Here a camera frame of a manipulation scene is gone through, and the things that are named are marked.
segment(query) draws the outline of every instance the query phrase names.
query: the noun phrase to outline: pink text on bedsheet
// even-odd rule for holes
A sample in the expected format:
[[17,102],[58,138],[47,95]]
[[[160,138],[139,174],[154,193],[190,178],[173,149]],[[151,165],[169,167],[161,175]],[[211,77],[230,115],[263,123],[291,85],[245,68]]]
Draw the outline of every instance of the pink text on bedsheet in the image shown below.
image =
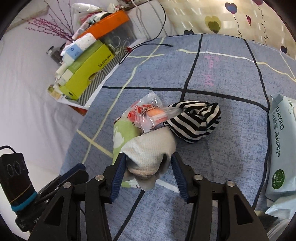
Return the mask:
[[208,60],[208,69],[205,71],[206,73],[202,74],[205,77],[205,85],[206,86],[214,86],[213,80],[212,80],[212,69],[214,67],[214,62],[218,62],[219,58],[216,56],[210,56],[205,55],[205,57]]

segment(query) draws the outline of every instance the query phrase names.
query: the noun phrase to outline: light green package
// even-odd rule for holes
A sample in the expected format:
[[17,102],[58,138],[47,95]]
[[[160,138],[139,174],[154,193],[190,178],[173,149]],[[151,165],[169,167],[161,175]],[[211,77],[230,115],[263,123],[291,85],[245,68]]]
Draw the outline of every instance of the light green package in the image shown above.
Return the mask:
[[296,100],[278,94],[270,111],[271,167],[266,197],[296,193]]
[[[114,124],[113,129],[113,164],[116,161],[118,154],[120,153],[121,148],[129,140],[134,137],[141,135],[141,129],[133,126],[132,122],[122,117]],[[137,187],[137,182],[135,180],[122,182],[122,187]]]

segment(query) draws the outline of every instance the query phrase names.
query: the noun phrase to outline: wet wipes package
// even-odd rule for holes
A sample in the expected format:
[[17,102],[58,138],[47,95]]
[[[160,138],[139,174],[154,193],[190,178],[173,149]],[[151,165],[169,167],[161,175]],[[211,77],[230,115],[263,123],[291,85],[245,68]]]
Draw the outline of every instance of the wet wipes package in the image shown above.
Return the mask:
[[276,201],[296,193],[296,100],[273,96],[268,116],[271,167],[266,197]]

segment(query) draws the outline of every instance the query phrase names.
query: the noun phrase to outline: bed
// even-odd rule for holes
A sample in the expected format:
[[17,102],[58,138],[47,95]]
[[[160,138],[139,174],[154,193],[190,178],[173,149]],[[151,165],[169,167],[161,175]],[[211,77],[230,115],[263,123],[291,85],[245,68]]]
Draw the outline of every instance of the bed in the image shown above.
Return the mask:
[[[113,157],[113,124],[131,104],[154,91],[164,105],[180,100],[217,102],[221,121],[197,143],[177,139],[177,152],[210,181],[237,183],[256,210],[266,208],[269,165],[269,96],[296,98],[296,62],[284,53],[242,38],[189,34],[159,38],[137,48],[105,82],[68,149],[61,174],[84,163],[90,178]],[[171,167],[146,192],[119,240],[184,240],[192,206],[178,194]],[[112,236],[140,190],[121,188],[106,206]],[[212,239],[217,223],[213,202]],[[86,239],[82,219],[82,240]]]

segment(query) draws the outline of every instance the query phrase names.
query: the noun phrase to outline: orange box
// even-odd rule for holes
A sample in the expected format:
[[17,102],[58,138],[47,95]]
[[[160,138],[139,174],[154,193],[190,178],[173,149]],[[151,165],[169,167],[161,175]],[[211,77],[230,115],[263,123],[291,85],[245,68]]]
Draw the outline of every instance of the orange box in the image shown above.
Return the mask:
[[96,39],[99,39],[127,21],[129,21],[128,15],[123,10],[119,10],[89,27],[79,38],[87,33],[91,33]]

